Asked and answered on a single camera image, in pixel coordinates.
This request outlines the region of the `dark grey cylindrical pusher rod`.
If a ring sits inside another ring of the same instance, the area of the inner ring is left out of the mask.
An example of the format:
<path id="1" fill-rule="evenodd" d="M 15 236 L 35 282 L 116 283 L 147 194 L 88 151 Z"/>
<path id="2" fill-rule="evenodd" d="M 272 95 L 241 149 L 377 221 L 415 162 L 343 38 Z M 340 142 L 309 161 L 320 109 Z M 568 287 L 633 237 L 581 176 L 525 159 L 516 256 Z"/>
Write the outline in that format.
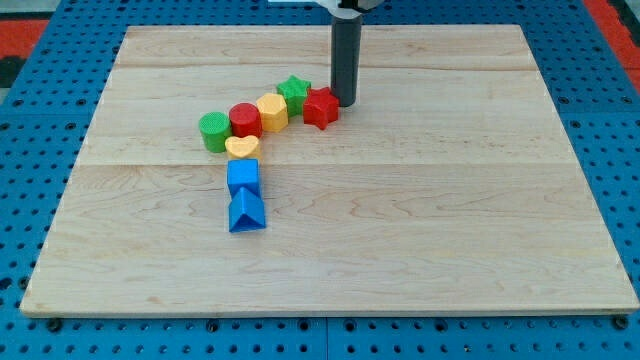
<path id="1" fill-rule="evenodd" d="M 340 107 L 355 103 L 362 17 L 334 17 L 331 24 L 331 92 Z"/>

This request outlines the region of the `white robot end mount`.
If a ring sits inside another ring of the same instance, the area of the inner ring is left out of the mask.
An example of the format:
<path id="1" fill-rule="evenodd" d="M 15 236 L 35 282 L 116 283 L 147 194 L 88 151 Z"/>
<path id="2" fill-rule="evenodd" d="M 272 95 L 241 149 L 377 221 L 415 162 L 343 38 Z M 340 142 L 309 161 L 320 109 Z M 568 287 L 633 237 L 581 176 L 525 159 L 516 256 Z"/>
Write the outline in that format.
<path id="1" fill-rule="evenodd" d="M 384 0 L 267 0 L 270 6 L 320 7 L 340 19 L 355 19 L 380 6 Z"/>

